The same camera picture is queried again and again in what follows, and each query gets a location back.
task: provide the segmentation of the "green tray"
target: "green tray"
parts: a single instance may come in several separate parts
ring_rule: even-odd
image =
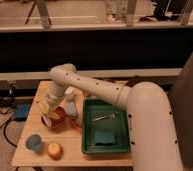
[[[93,119],[118,112],[115,119],[104,119],[93,122]],[[108,131],[115,135],[112,145],[96,145],[96,131]],[[127,115],[124,111],[99,99],[85,99],[83,103],[82,152],[85,154],[127,153],[130,152]]]

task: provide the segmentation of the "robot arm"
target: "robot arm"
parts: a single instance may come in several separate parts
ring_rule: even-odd
[[[54,67],[46,95],[48,112],[74,86],[113,104],[128,115],[134,171],[183,171],[171,107],[165,92],[143,82],[133,88],[76,74],[71,64]]]

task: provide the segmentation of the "black wall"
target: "black wall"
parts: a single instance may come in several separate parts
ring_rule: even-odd
[[[183,67],[193,28],[0,33],[0,72]]]

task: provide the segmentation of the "green sponge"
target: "green sponge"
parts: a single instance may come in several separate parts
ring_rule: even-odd
[[[95,145],[114,145],[115,134],[111,131],[95,131],[94,134]]]

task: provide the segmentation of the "wooden table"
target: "wooden table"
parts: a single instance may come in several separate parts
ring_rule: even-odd
[[[37,102],[45,97],[46,89],[50,81],[42,81],[38,87],[36,96],[32,103],[28,119],[22,131],[14,158],[13,166],[58,166],[58,167],[130,167],[132,159],[130,153],[105,154],[105,155],[85,155],[81,151],[82,136],[72,128],[69,118],[56,130],[49,130],[41,123],[41,112]],[[79,121],[82,118],[83,95],[80,90],[75,90],[75,101],[79,114]],[[25,141],[31,134],[39,134],[44,144],[56,141],[63,147],[63,156],[60,160],[54,161],[47,154],[45,149],[41,154],[37,154],[25,147]]]

